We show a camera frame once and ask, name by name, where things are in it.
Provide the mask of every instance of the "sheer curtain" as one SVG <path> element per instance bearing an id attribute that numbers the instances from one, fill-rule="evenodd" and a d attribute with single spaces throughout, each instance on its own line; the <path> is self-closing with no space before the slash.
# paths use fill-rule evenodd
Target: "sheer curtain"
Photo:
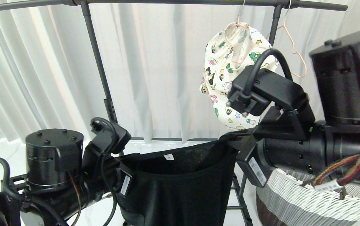
<path id="1" fill-rule="evenodd" d="M 287 27 L 308 74 L 294 78 L 323 117 L 309 51 L 325 40 L 360 30 L 359 0 L 346 12 L 292 9 Z M 273 7 L 174 4 L 91 4 L 91 14 L 118 122 L 133 137 L 217 138 L 220 125 L 198 90 L 208 40 L 241 21 L 269 33 Z M 283 23 L 285 10 L 279 25 Z M 299 57 L 279 30 L 274 47 L 293 72 Z M 65 128 L 91 138 L 92 117 L 107 117 L 81 7 L 44 6 L 0 12 L 0 138 L 24 140 L 39 129 Z"/>

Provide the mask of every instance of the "white label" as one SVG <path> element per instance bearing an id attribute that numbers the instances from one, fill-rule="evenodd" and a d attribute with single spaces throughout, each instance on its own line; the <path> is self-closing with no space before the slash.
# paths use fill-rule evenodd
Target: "white label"
<path id="1" fill-rule="evenodd" d="M 174 160 L 174 156 L 171 153 L 165 155 L 164 157 L 166 158 L 166 160 L 170 160 L 170 161 Z"/>
<path id="2" fill-rule="evenodd" d="M 256 162 L 255 158 L 252 157 L 248 164 L 250 164 L 251 169 L 253 169 L 256 177 L 258 178 L 259 182 L 261 183 L 262 186 L 265 185 L 266 183 L 266 176 L 263 174 L 261 168 L 259 167 L 258 163 Z"/>
<path id="3" fill-rule="evenodd" d="M 342 188 L 342 186 L 340 186 L 337 183 L 336 179 L 333 180 L 333 181 L 330 181 L 330 182 L 315 186 L 316 191 L 332 191 L 332 190 L 335 190 L 335 189 L 338 189 L 338 188 Z"/>
<path id="4" fill-rule="evenodd" d="M 130 180 L 131 180 L 131 178 L 126 175 L 126 177 L 124 178 L 123 186 L 121 187 L 121 190 L 120 190 L 120 193 L 123 194 L 124 196 L 127 193 L 127 189 L 128 189 L 128 185 L 130 184 Z"/>

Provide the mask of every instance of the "black metal frame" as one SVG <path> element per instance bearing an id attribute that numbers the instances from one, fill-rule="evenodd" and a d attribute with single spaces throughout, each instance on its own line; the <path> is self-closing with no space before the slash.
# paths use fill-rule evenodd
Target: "black metal frame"
<path id="1" fill-rule="evenodd" d="M 271 32 L 269 35 L 269 43 L 273 46 L 275 41 L 277 26 L 279 23 L 279 18 L 282 12 L 282 8 L 314 8 L 314 9 L 325 9 L 325 10 L 336 10 L 336 11 L 345 11 L 347 10 L 346 5 L 340 4 L 330 4 L 330 3 L 318 3 L 310 1 L 300 1 L 300 0 L 27 0 L 14 3 L 4 3 L 0 4 L 0 11 L 2 10 L 11 10 L 17 8 L 27 8 L 35 6 L 48 6 L 48 5 L 58 5 L 65 4 L 68 6 L 78 6 L 82 8 L 82 12 L 85 18 L 86 27 L 88 29 L 89 39 L 91 41 L 92 50 L 94 52 L 94 57 L 96 60 L 96 65 L 98 67 L 99 76 L 101 78 L 101 83 L 105 92 L 106 98 L 104 99 L 106 111 L 110 121 L 114 121 L 118 124 L 116 113 L 114 110 L 113 101 L 111 98 L 111 93 L 109 85 L 107 82 L 106 74 L 104 71 L 101 55 L 99 52 L 98 42 L 95 36 L 95 30 L 91 20 L 91 14 L 89 10 L 89 3 L 154 3 L 154 4 L 214 4 L 214 5 L 245 5 L 245 6 L 273 6 L 273 20 L 271 25 Z M 252 226 L 252 221 L 247 209 L 247 206 L 244 201 L 244 189 L 246 184 L 247 176 L 244 174 L 241 181 L 241 186 L 237 181 L 236 174 L 233 176 L 232 189 L 236 190 L 237 199 L 239 201 L 239 206 L 229 206 L 228 209 L 240 209 L 244 223 L 246 226 Z"/>

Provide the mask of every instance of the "bolt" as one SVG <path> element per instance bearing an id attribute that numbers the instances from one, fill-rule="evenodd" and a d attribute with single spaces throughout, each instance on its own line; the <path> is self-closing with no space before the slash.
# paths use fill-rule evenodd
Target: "bolt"
<path id="1" fill-rule="evenodd" d="M 340 46 L 342 44 L 342 41 L 341 40 L 336 40 L 334 42 L 332 42 L 332 47 L 336 47 L 336 46 Z"/>
<path id="2" fill-rule="evenodd" d="M 332 42 L 333 42 L 333 40 L 326 40 L 326 41 L 324 42 L 324 45 L 325 45 L 325 46 L 328 46 L 328 45 L 332 44 Z"/>

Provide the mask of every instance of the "marble tile floor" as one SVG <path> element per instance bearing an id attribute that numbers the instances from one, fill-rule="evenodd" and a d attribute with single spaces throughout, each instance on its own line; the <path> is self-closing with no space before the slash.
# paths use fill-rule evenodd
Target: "marble tile floor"
<path id="1" fill-rule="evenodd" d="M 169 150 L 174 148 L 180 148 L 185 146 L 196 145 L 203 142 L 186 142 L 182 143 L 180 141 L 152 141 L 152 143 L 144 143 L 142 140 L 131 140 L 125 148 L 125 153 L 150 153 L 162 150 Z M 13 142 L 7 142 L 5 139 L 0 140 L 0 157 L 6 159 L 10 164 L 11 176 L 21 175 L 26 173 L 25 166 L 25 145 L 21 143 L 20 140 Z M 241 183 L 242 171 L 238 166 L 235 169 L 236 175 L 238 176 L 239 183 Z M 2 166 L 0 165 L 0 180 L 3 176 Z M 244 197 L 247 206 L 249 207 L 249 213 L 253 220 L 254 226 L 262 226 L 261 222 L 258 219 L 256 213 L 255 205 L 255 187 L 247 182 L 246 190 L 244 192 Z M 229 206 L 238 206 L 238 201 L 236 193 L 234 190 L 231 191 Z M 81 217 L 76 224 L 77 226 L 100 226 L 103 225 L 105 220 L 110 214 L 112 207 L 111 199 L 104 199 L 86 209 L 83 209 L 81 212 Z M 75 219 L 75 216 L 72 217 L 68 224 L 70 225 Z M 117 208 L 117 211 L 110 222 L 110 226 L 121 226 L 124 222 L 120 208 Z M 224 226 L 243 226 L 243 217 L 240 210 L 228 210 L 226 212 L 226 217 L 224 221 Z"/>

